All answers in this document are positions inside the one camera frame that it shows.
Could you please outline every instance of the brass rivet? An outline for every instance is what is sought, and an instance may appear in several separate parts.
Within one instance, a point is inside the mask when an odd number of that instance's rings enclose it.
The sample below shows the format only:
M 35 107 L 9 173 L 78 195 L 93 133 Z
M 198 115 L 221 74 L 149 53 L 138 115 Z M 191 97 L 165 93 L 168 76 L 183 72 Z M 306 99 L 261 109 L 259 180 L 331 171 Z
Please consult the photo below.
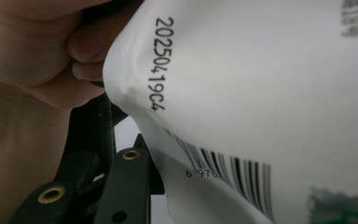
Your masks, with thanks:
M 53 186 L 48 189 L 45 189 L 39 197 L 37 201 L 40 203 L 54 203 L 57 202 L 62 196 L 65 194 L 64 186 Z
M 123 158 L 127 161 L 133 161 L 141 157 L 141 153 L 137 150 L 131 150 L 123 154 Z

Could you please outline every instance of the hand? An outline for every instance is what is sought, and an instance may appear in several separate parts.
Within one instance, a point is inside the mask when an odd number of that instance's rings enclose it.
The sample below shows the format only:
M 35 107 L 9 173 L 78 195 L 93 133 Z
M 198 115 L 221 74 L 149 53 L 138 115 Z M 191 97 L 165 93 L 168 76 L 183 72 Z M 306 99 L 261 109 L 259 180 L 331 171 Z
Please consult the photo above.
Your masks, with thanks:
M 77 107 L 102 94 L 103 89 L 74 77 L 72 67 L 78 77 L 100 79 L 106 52 L 139 6 L 138 1 L 79 28 L 84 8 L 107 1 L 0 0 L 0 83 L 56 108 Z M 71 55 L 78 63 L 72 65 Z

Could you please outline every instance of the white surface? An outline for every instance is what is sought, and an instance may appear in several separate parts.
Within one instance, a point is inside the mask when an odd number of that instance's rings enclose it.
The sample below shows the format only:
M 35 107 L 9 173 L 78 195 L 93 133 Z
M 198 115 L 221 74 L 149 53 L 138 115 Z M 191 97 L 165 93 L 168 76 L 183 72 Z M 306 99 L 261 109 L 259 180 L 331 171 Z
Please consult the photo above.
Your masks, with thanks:
M 132 147 L 139 133 L 138 126 L 132 118 L 128 117 L 115 127 L 117 151 Z M 174 224 L 167 210 L 165 195 L 152 195 L 151 197 L 152 224 Z

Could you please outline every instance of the white packaging surface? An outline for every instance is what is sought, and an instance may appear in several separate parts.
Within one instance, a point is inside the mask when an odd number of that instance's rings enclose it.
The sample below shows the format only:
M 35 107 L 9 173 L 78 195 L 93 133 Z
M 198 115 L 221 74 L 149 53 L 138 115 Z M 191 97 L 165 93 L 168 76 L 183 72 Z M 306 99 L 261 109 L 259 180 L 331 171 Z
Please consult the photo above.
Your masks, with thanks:
M 146 0 L 106 59 L 177 223 L 358 223 L 358 0 Z

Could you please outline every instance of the finger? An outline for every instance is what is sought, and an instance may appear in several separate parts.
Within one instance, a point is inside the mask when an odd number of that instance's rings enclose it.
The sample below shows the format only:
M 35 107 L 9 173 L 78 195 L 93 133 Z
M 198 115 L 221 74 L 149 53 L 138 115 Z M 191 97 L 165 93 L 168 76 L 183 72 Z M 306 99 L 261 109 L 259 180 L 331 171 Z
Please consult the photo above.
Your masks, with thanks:
M 74 63 L 72 71 L 77 79 L 103 81 L 103 62 Z
M 79 80 L 68 66 L 61 74 L 42 85 L 25 88 L 36 99 L 59 109 L 72 109 L 104 93 L 86 80 Z
M 113 41 L 142 2 L 142 0 L 131 1 L 119 12 L 79 28 L 69 38 L 67 44 L 69 54 L 82 63 L 104 60 Z

